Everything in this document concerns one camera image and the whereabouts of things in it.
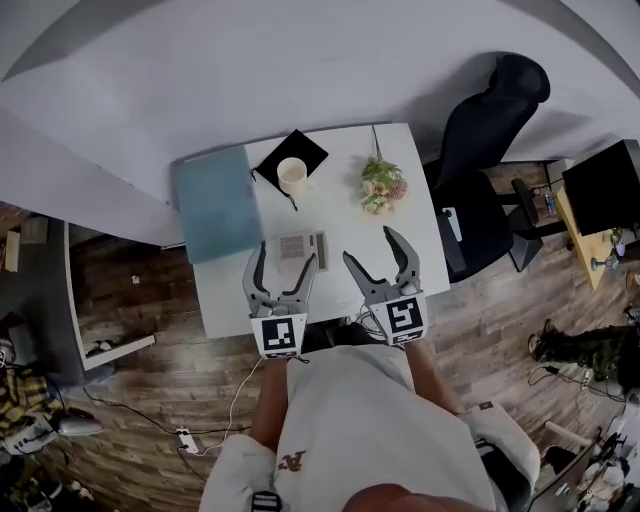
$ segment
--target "plaid fabric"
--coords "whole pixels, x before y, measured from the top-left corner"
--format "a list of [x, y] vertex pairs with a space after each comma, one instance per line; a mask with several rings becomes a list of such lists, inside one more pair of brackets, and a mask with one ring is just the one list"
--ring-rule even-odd
[[52, 398], [44, 377], [30, 368], [6, 369], [0, 374], [0, 438], [18, 431], [29, 413], [53, 414], [62, 404]]

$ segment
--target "chair armrest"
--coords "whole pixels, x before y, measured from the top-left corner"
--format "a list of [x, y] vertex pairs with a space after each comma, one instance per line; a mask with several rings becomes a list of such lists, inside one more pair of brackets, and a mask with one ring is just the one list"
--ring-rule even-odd
[[442, 241], [442, 248], [447, 264], [453, 272], [461, 272], [467, 267], [467, 264], [464, 261], [460, 244], [458, 244], [456, 235], [449, 222], [449, 217], [447, 217], [446, 213], [441, 212], [436, 215], [436, 219], [438, 220], [440, 240]]

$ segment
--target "white cable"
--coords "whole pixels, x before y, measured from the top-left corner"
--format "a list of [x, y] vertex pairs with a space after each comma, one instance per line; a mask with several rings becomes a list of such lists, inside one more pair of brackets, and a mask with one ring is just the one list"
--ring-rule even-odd
[[194, 453], [193, 455], [196, 455], [197, 457], [204, 457], [209, 450], [213, 450], [214, 448], [220, 448], [224, 443], [227, 442], [227, 436], [229, 435], [229, 429], [233, 425], [233, 406], [235, 405], [236, 400], [238, 399], [238, 396], [240, 396], [240, 391], [242, 390], [242, 386], [244, 386], [245, 383], [255, 373], [256, 369], [258, 368], [258, 366], [260, 366], [261, 362], [262, 362], [262, 357], [260, 359], [258, 359], [258, 362], [253, 367], [253, 370], [251, 370], [251, 373], [249, 375], [247, 375], [246, 378], [240, 383], [240, 386], [238, 386], [238, 391], [236, 391], [236, 396], [233, 397], [233, 400], [231, 401], [231, 406], [229, 407], [229, 425], [227, 425], [227, 428], [224, 431], [224, 437], [222, 438], [222, 442], [216, 444], [215, 446], [209, 446], [202, 453]]

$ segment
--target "cable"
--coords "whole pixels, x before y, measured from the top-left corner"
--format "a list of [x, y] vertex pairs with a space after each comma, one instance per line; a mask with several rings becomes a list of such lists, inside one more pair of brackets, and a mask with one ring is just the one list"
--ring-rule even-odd
[[558, 183], [560, 181], [563, 181], [563, 180], [564, 180], [564, 178], [560, 178], [560, 179], [557, 179], [555, 181], [552, 181], [551, 183], [548, 183], [547, 185], [542, 185], [541, 187], [531, 187], [531, 193], [534, 195], [534, 197], [538, 197], [539, 195], [542, 194], [541, 190], [543, 188], [551, 189], [551, 185], [555, 185], [556, 183]]
[[[177, 432], [172, 432], [171, 430], [166, 429], [165, 427], [163, 427], [162, 425], [160, 425], [160, 423], [158, 423], [155, 420], [152, 420], [151, 418], [149, 418], [148, 416], [142, 414], [140, 411], [136, 411], [133, 407], [129, 407], [128, 405], [124, 405], [124, 404], [119, 404], [117, 402], [108, 402], [107, 400], [103, 400], [102, 398], [95, 398], [92, 397], [89, 392], [87, 391], [86, 388], [82, 388], [82, 390], [84, 391], [84, 393], [89, 397], [90, 400], [92, 400], [93, 402], [98, 402], [101, 404], [104, 404], [108, 407], [122, 407], [123, 409], [128, 409], [131, 412], [136, 413], [138, 416], [142, 416], [145, 420], [153, 423], [156, 427], [158, 427], [160, 430], [162, 430], [163, 432], [170, 434], [172, 436], [177, 436], [178, 433]], [[232, 429], [232, 428], [220, 428], [220, 429], [214, 429], [214, 430], [204, 430], [204, 431], [197, 431], [197, 432], [191, 432], [191, 434], [196, 434], [196, 435], [200, 435], [200, 434], [213, 434], [215, 432], [242, 432], [244, 430], [247, 430], [251, 427], [242, 427], [242, 428], [236, 428], [236, 429]]]
[[[535, 382], [531, 382], [531, 378], [538, 370], [546, 370], [547, 372], [549, 372], [549, 375], [545, 375], [539, 378], [538, 380], [536, 380]], [[564, 373], [560, 373], [560, 369], [556, 368], [555, 366], [539, 366], [538, 368], [536, 368], [531, 372], [531, 374], [529, 375], [529, 378], [527, 379], [527, 383], [529, 384], [529, 386], [535, 386], [536, 384], [546, 379], [547, 377], [560, 377], [565, 382], [575, 382], [576, 384], [580, 384], [581, 386], [583, 384], [582, 381], [580, 380], [576, 380], [572, 377], [569, 377], [568, 375], [565, 375]], [[606, 396], [607, 398], [609, 398], [609, 400], [612, 400], [613, 402], [617, 402], [621, 404], [627, 403], [627, 401], [623, 397], [615, 396], [609, 393], [609, 384], [607, 381], [605, 381], [605, 389], [607, 390], [606, 392], [602, 392], [599, 389], [594, 388], [593, 386], [590, 386], [589, 384], [585, 384], [584, 387], [589, 388], [591, 392], [596, 396]]]
[[185, 459], [185, 458], [184, 458], [184, 455], [182, 455], [182, 452], [181, 452], [180, 450], [184, 449], [185, 447], [186, 447], [186, 445], [184, 445], [184, 446], [178, 446], [178, 447], [176, 448], [176, 452], [178, 452], [178, 455], [180, 455], [180, 458], [182, 459], [182, 462], [184, 462], [184, 465], [185, 465], [185, 466], [187, 466], [187, 467], [189, 468], [189, 470], [190, 470], [194, 475], [196, 475], [200, 480], [202, 480], [202, 481], [206, 484], [206, 483], [207, 483], [207, 481], [206, 481], [204, 478], [202, 478], [202, 477], [198, 474], [198, 472], [197, 472], [195, 469], [193, 469], [193, 468], [191, 467], [191, 464], [189, 464], [189, 463], [187, 462], [187, 459]]
[[14, 448], [16, 450], [18, 450], [22, 455], [33, 455], [34, 453], [40, 453], [42, 451], [42, 449], [44, 448], [44, 446], [42, 448], [39, 448], [38, 450], [33, 450], [32, 452], [23, 452], [20, 448], [18, 448], [17, 446], [14, 446]]
[[238, 391], [236, 391], [236, 396], [234, 396], [233, 400], [231, 400], [231, 406], [229, 407], [229, 425], [227, 426], [226, 429], [223, 429], [224, 430], [224, 437], [222, 438], [222, 442], [218, 443], [218, 444], [216, 444], [214, 446], [209, 446], [202, 453], [194, 453], [193, 455], [196, 455], [197, 457], [204, 457], [209, 450], [213, 450], [214, 448], [219, 448], [220, 446], [222, 446], [224, 443], [227, 442], [227, 436], [229, 435], [229, 431], [231, 430], [231, 425], [233, 425], [233, 406], [235, 405], [236, 400], [238, 399], [238, 396], [240, 395], [240, 391], [242, 390], [242, 386], [244, 386], [245, 383], [255, 373], [255, 371], [257, 370], [258, 366], [260, 366], [261, 362], [262, 362], [262, 358], [258, 359], [258, 362], [253, 367], [253, 370], [251, 370], [251, 373], [249, 373], [249, 375], [247, 375], [245, 377], [245, 379], [240, 383], [240, 386], [238, 386]]

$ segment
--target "small box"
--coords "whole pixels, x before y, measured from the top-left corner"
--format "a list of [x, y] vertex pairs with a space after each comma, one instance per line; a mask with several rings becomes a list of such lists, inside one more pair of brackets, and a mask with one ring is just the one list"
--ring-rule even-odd
[[324, 231], [291, 233], [279, 237], [278, 242], [280, 245], [280, 274], [299, 275], [312, 254], [315, 254], [318, 259], [318, 272], [329, 269], [329, 251]]

